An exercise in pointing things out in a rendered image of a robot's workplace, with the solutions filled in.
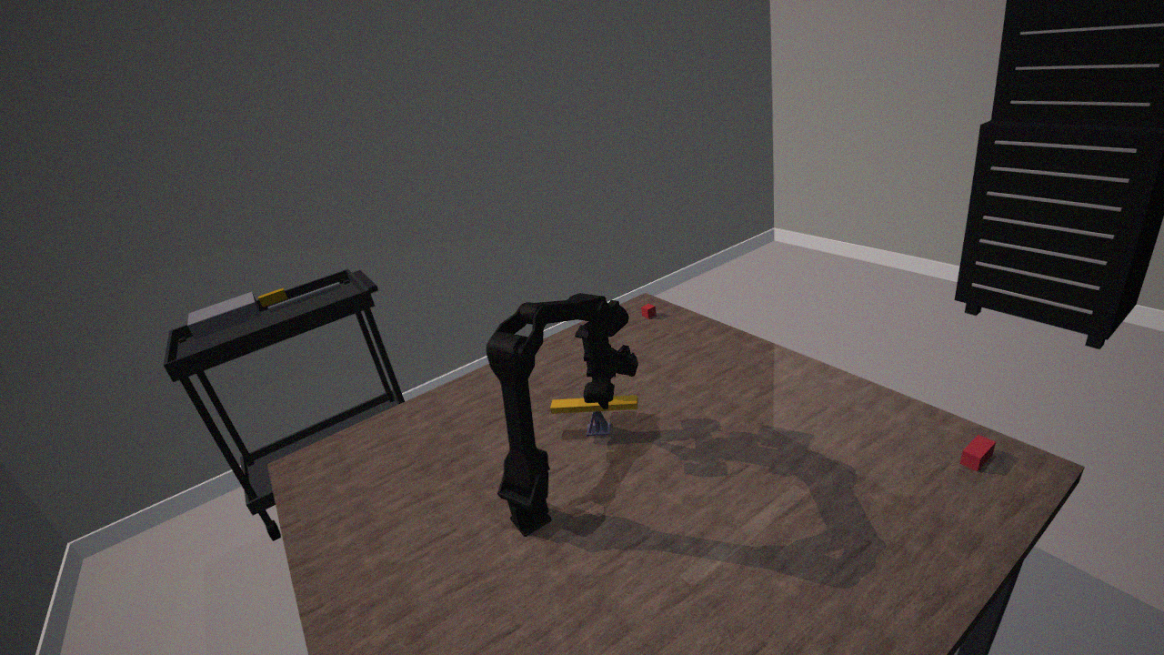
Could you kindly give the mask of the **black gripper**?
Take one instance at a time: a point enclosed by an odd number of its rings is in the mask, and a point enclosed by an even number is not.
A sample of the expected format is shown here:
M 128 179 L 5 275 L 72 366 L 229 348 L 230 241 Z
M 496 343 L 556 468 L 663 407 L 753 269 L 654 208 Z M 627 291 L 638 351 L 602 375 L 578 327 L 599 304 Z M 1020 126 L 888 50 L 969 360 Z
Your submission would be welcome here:
M 587 382 L 585 384 L 585 403 L 598 403 L 599 407 L 608 410 L 608 403 L 613 399 L 615 385 L 611 383 L 611 377 L 608 375 L 608 366 L 610 366 L 611 351 L 616 350 L 608 346 L 606 351 L 603 353 L 585 353 L 587 362 L 587 377 L 592 377 L 592 382 Z

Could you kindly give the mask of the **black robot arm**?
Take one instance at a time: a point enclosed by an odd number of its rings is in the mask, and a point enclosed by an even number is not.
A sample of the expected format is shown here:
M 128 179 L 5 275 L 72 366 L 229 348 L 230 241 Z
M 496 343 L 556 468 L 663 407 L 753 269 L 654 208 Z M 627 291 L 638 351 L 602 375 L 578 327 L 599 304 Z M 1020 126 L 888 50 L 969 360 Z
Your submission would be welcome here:
M 579 325 L 575 335 L 582 339 L 585 353 L 603 353 L 608 349 L 608 337 L 622 330 L 629 322 L 629 314 L 619 301 L 606 302 L 606 296 L 579 293 L 570 296 L 568 301 L 523 302 L 516 314 L 498 325 L 487 342 L 489 366 L 501 380 L 510 443 L 506 472 L 497 494 L 508 500 L 512 514 L 510 519 L 524 537 L 551 522 L 546 501 L 551 467 L 547 451 L 535 447 L 528 373 L 535 368 L 535 353 L 542 346 L 544 327 L 577 319 L 585 320 L 585 325 Z M 526 323 L 533 325 L 528 337 L 514 335 Z M 608 361 L 611 378 L 616 373 L 636 376 L 637 356 L 629 353 L 629 347 L 611 351 Z

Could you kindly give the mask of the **yellow rectangular bar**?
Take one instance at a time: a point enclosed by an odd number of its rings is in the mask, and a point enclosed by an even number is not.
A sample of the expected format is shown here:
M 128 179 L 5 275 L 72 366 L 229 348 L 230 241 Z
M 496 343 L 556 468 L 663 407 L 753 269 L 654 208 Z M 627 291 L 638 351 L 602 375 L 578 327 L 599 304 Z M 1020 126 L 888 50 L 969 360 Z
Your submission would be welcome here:
M 551 403 L 551 414 L 595 413 L 595 411 L 612 410 L 637 410 L 637 396 L 613 397 L 612 401 L 608 403 L 608 410 L 601 408 L 598 403 L 585 403 L 584 398 L 552 399 Z

